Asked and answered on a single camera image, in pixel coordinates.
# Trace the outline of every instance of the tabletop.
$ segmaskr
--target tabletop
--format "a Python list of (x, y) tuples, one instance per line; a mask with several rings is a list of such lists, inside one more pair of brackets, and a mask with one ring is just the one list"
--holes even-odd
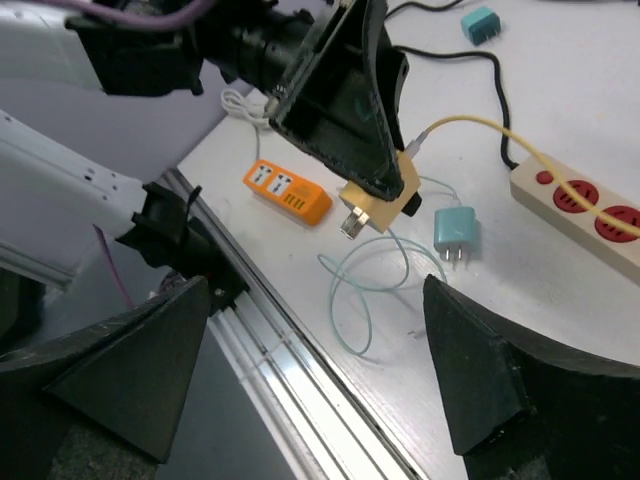
[[(640, 8), (635, 2), (469, 0), (445, 13), (407, 11), (387, 22), (394, 43), (435, 52), (472, 49), (461, 17), (487, 5), (502, 33), (480, 48), (498, 55), (512, 127), (539, 149), (640, 203)], [(500, 120), (492, 66), (484, 60), (437, 62), (409, 56), (400, 123), (409, 140), (452, 114)], [(517, 204), (499, 157), (499, 134), (452, 124), (429, 137), (415, 159), (421, 174), (452, 184), (476, 209), (481, 250), (468, 262), (444, 264), (449, 283), (489, 309), (573, 347), (640, 364), (638, 288)], [(512, 157), (527, 154), (515, 145)], [(466, 479), (453, 454), (424, 327), (421, 285), (433, 264), (411, 253), (405, 288), (367, 294), (373, 343), (364, 359), (341, 349), (328, 320), (330, 275), (316, 258), (342, 258), (372, 230), (349, 241), (339, 226), (348, 211), (337, 199), (344, 181), (274, 133), (261, 135), (261, 157), (322, 185), (335, 197), (321, 225), (304, 228), (262, 203), (242, 184), (255, 158), (253, 127), (225, 119), (179, 168), (225, 223), (356, 394), (431, 480)], [(418, 214), (399, 217), (398, 235), (432, 249), (433, 217), (451, 205), (442, 189), (421, 187)], [(392, 244), (355, 259), (362, 282), (385, 285), (403, 274)], [(339, 328), (354, 345), (365, 341), (356, 292), (342, 286), (335, 302)]]

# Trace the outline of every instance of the yellow plug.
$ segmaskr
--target yellow plug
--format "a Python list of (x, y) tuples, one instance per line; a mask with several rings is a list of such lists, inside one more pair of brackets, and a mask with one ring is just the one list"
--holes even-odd
[(351, 213), (340, 227), (340, 231), (351, 240), (356, 238), (365, 225), (370, 225), (378, 233), (386, 232), (400, 214), (404, 206), (420, 188), (420, 177), (411, 158), (398, 152), (398, 166), (404, 181), (404, 190), (392, 202), (369, 195), (354, 182), (349, 182), (340, 193), (340, 198)]

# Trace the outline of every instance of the black power cord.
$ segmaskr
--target black power cord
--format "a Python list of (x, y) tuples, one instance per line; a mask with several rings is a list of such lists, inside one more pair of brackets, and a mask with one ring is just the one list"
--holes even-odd
[(454, 0), (451, 3), (447, 3), (445, 5), (437, 5), (437, 6), (425, 5), (424, 3), (420, 3), (420, 2), (404, 2), (398, 5), (397, 7), (394, 7), (391, 10), (389, 10), (385, 18), (389, 18), (395, 15), (396, 13), (401, 12), (405, 8), (418, 8), (420, 10), (424, 10), (425, 12), (431, 12), (431, 13), (446, 12), (447, 10), (455, 7), (456, 5), (461, 4), (462, 2), (464, 2), (464, 0)]
[[(506, 129), (511, 129), (511, 114), (509, 113), (509, 104), (507, 103), (507, 97), (504, 93), (504, 88), (502, 87), (502, 70), (500, 68), (500, 60), (498, 60), (498, 57), (493, 53), (484, 52), (482, 50), (458, 53), (432, 53), (413, 47), (407, 47), (406, 45), (394, 45), (394, 47), (402, 52), (431, 60), (454, 60), (458, 58), (485, 58), (487, 60), (491, 60), (491, 63), (493, 63), (493, 80), (496, 86), (496, 93), (498, 94), (500, 108), (502, 109), (502, 126)], [(500, 157), (510, 170), (514, 170), (519, 165), (509, 157), (509, 137), (506, 135), (502, 135), (502, 139), (500, 140)]]

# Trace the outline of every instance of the beige power strip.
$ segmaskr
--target beige power strip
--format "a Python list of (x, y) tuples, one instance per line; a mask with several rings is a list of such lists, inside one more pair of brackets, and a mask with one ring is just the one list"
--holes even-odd
[[(547, 158), (578, 193), (606, 213), (640, 227), (640, 209), (602, 185)], [(640, 238), (594, 217), (553, 181), (534, 157), (511, 173), (511, 195), (598, 258), (640, 284)]]

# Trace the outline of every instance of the orange power strip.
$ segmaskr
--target orange power strip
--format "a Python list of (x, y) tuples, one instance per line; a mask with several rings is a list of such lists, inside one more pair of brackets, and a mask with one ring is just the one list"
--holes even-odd
[(244, 183), (257, 195), (312, 227), (320, 223), (333, 204), (321, 186), (266, 160), (255, 163), (245, 175)]

